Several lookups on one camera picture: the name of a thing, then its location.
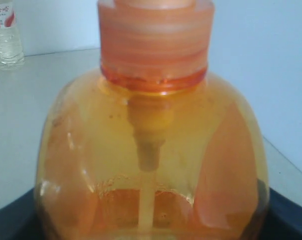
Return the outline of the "orange pump soap bottle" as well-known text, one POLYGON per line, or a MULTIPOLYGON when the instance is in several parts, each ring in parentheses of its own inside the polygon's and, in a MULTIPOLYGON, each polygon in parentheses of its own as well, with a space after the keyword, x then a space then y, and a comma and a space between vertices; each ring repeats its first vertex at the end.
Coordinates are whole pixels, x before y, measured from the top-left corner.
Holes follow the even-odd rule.
POLYGON ((256 240, 269 205, 250 105, 208 70, 210 0, 100 0, 100 66, 50 108, 47 240, 256 240))

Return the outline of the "clear water bottle red label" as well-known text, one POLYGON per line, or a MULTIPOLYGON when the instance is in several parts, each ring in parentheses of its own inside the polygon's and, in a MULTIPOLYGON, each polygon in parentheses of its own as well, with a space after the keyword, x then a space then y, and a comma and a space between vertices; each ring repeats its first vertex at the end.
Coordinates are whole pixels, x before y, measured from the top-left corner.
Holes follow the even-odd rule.
POLYGON ((23 64, 24 53, 13 1, 0 0, 0 69, 17 69, 23 64))

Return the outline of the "white rectangular plastic tray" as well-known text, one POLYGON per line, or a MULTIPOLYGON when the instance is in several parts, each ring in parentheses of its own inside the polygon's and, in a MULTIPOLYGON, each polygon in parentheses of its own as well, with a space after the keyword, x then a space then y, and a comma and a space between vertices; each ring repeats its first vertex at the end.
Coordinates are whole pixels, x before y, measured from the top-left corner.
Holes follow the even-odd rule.
MULTIPOLYGON (((35 213, 33 189, 0 209, 0 240, 43 240, 44 233, 35 213)), ((302 206, 270 191, 270 208, 260 240, 302 240, 302 206)))

